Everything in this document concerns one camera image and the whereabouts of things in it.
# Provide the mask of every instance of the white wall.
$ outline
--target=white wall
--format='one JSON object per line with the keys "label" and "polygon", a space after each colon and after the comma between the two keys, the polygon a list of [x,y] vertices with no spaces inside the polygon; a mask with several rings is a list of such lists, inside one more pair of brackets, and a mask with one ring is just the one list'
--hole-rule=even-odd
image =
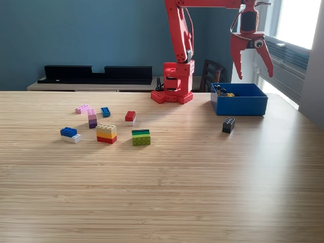
{"label": "white wall", "polygon": [[299,111],[324,129],[324,1],[319,10]]}
{"label": "white wall", "polygon": [[242,80],[239,79],[235,65],[233,64],[232,83],[233,84],[251,84],[254,78],[254,58],[255,49],[242,51]]}

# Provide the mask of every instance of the blue plastic bin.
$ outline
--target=blue plastic bin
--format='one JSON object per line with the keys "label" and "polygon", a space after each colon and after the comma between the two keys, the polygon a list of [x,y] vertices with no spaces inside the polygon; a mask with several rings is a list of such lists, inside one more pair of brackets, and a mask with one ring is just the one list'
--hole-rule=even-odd
{"label": "blue plastic bin", "polygon": [[[216,86],[220,85],[235,97],[220,97]],[[216,115],[264,115],[268,97],[255,84],[212,84],[211,101]]]}

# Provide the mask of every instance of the green lego brick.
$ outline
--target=green lego brick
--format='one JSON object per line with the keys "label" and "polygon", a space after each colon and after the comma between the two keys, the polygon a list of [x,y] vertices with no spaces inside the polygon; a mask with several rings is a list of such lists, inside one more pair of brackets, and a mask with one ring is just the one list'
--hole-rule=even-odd
{"label": "green lego brick", "polygon": [[146,138],[146,137],[151,137],[150,134],[139,134],[139,135],[133,135],[133,138]]}
{"label": "green lego brick", "polygon": [[150,144],[151,144],[150,137],[133,138],[133,146],[150,145]]}
{"label": "green lego brick", "polygon": [[133,135],[150,134],[150,130],[132,130]]}

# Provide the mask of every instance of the black shelf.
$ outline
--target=black shelf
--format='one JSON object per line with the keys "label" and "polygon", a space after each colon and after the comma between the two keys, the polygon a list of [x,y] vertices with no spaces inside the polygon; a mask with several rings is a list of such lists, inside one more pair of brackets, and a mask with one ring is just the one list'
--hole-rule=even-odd
{"label": "black shelf", "polygon": [[105,66],[93,73],[92,66],[47,65],[46,78],[39,84],[151,85],[152,67]]}

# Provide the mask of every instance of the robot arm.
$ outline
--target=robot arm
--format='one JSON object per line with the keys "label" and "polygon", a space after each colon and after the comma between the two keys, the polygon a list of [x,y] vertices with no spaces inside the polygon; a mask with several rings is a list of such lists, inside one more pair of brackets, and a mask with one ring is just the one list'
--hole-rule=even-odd
{"label": "robot arm", "polygon": [[256,3],[257,0],[165,0],[171,39],[174,52],[176,55],[176,63],[164,64],[164,88],[165,91],[159,93],[153,91],[151,98],[158,103],[179,102],[184,104],[193,98],[192,75],[194,73],[193,55],[193,33],[189,33],[187,23],[184,17],[184,11],[188,13],[191,30],[193,32],[192,21],[186,7],[223,7],[229,9],[240,9],[241,4],[245,4],[246,8],[241,11],[232,27],[232,29],[241,14],[240,33],[233,33],[231,37],[231,55],[235,63],[235,67],[239,78],[242,79],[241,71],[241,51],[247,48],[254,48],[263,58],[269,76],[272,77],[273,64],[264,41],[264,33],[256,32],[259,15],[255,10],[255,6],[266,3]]}
{"label": "robot arm", "polygon": [[239,13],[241,14],[240,33],[232,32],[231,37],[231,55],[238,76],[242,79],[241,51],[254,48],[261,55],[268,68],[269,76],[272,77],[273,64],[264,41],[264,33],[256,32],[259,14],[258,11],[255,10],[255,6],[267,3],[256,3],[256,0],[165,0],[165,2],[169,17],[172,43],[178,63],[189,63],[193,55],[193,37],[191,33],[189,33],[184,17],[184,11],[187,11],[186,7],[224,7],[229,9],[240,9],[241,4],[245,4],[246,8]]}

